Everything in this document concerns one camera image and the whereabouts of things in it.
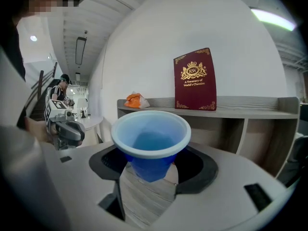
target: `railing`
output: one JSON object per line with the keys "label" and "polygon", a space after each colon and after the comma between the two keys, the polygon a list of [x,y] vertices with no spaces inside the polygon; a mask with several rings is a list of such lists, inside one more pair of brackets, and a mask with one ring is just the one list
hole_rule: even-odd
{"label": "railing", "polygon": [[53,69],[49,71],[47,74],[44,75],[44,71],[41,70],[39,74],[39,79],[38,81],[31,87],[32,92],[30,94],[30,97],[28,98],[28,101],[26,102],[25,108],[27,109],[34,97],[37,95],[37,98],[41,97],[41,92],[42,92],[42,87],[46,84],[46,82],[50,78],[54,78],[56,68],[57,68],[58,63],[56,62]]}

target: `white curved wall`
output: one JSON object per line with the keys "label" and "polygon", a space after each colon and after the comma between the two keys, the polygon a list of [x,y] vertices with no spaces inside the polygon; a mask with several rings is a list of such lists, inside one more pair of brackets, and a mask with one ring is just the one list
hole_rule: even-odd
{"label": "white curved wall", "polygon": [[204,47],[212,52],[218,96],[286,96],[276,47],[242,1],[147,0],[111,35],[104,63],[98,60],[104,140],[117,119],[117,99],[132,91],[173,97],[173,58]]}

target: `blue plastic cup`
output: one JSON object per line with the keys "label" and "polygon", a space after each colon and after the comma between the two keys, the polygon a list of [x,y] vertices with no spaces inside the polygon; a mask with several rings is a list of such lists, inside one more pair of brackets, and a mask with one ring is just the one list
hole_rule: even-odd
{"label": "blue plastic cup", "polygon": [[162,179],[191,138],[191,128],[182,117],[164,111],[138,111],[118,119],[112,140],[125,153],[135,173],[153,182]]}

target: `black cap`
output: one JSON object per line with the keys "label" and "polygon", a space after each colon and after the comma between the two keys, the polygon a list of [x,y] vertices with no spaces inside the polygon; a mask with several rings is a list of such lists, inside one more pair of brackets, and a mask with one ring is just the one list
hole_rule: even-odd
{"label": "black cap", "polygon": [[69,80],[69,76],[67,74],[62,74],[60,77],[60,80],[64,80],[69,84],[72,84],[72,82]]}

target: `shelf unit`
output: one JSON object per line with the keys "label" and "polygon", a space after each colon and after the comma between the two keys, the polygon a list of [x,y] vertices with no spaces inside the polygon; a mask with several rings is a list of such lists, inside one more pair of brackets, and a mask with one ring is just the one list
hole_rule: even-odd
{"label": "shelf unit", "polygon": [[244,156],[277,177],[293,146],[299,119],[297,97],[217,97],[216,111],[175,109],[174,98],[147,99],[150,107],[134,109],[117,101],[118,118],[131,112],[160,110],[183,117],[192,142]]}

